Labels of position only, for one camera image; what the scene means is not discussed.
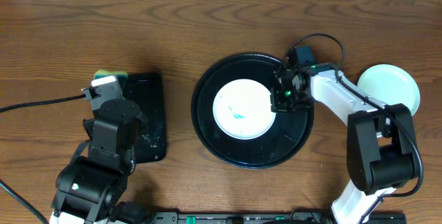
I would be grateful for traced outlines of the green yellow sponge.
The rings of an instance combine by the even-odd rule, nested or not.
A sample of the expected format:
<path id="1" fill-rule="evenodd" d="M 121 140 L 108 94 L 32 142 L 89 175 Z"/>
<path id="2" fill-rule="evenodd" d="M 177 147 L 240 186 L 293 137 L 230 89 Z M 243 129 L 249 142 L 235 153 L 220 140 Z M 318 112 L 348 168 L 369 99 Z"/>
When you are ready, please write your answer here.
<path id="1" fill-rule="evenodd" d="M 128 79 L 128 73 L 125 71 L 106 71 L 100 69 L 94 74 L 91 86 L 95 88 L 103 84 L 118 82 L 118 91 L 120 92 L 120 98 L 124 99 L 122 93 L 127 79 Z M 102 95 L 99 89 L 94 89 L 90 94 L 92 99 L 100 97 Z"/>

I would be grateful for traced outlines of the white plate with stain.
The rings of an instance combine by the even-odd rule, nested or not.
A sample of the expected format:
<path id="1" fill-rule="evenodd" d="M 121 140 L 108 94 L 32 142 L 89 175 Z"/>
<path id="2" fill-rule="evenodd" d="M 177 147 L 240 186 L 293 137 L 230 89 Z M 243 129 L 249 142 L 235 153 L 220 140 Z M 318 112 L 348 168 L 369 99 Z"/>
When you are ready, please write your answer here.
<path id="1" fill-rule="evenodd" d="M 228 136 L 251 140 L 265 134 L 276 114 L 271 111 L 270 90 L 249 79 L 233 80 L 215 95 L 212 112 L 217 126 Z"/>

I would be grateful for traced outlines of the mint plate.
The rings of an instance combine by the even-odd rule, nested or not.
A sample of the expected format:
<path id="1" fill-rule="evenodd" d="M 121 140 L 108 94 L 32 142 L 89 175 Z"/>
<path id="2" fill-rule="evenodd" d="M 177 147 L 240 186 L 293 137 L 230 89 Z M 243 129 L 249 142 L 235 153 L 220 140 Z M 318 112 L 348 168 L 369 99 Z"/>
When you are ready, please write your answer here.
<path id="1" fill-rule="evenodd" d="M 421 101 L 421 94 L 414 78 L 405 70 L 390 64 L 379 64 L 368 68 L 357 82 L 373 98 L 389 105 L 404 104 L 414 115 Z"/>

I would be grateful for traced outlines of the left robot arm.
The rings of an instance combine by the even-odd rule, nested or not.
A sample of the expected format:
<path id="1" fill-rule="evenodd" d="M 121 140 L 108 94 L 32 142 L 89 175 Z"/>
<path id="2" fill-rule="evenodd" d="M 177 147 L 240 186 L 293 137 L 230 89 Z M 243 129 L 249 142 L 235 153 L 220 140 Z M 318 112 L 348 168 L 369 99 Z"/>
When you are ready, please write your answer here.
<path id="1" fill-rule="evenodd" d="M 83 121 L 88 140 L 81 143 L 56 180 L 50 222 L 95 223 L 105 219 L 135 171 L 138 131 L 146 116 L 130 100 L 108 100 Z"/>

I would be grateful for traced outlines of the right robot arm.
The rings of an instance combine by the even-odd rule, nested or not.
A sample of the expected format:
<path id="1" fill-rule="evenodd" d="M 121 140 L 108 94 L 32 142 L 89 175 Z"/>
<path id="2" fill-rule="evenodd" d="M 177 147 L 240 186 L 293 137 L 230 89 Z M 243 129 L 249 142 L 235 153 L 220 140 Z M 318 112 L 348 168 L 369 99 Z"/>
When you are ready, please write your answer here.
<path id="1" fill-rule="evenodd" d="M 405 105 L 372 99 L 331 63 L 281 64 L 274 75 L 273 112 L 297 112 L 317 101 L 347 126 L 350 181 L 331 204 L 327 221 L 364 223 L 385 198 L 417 193 L 423 182 L 423 161 Z"/>

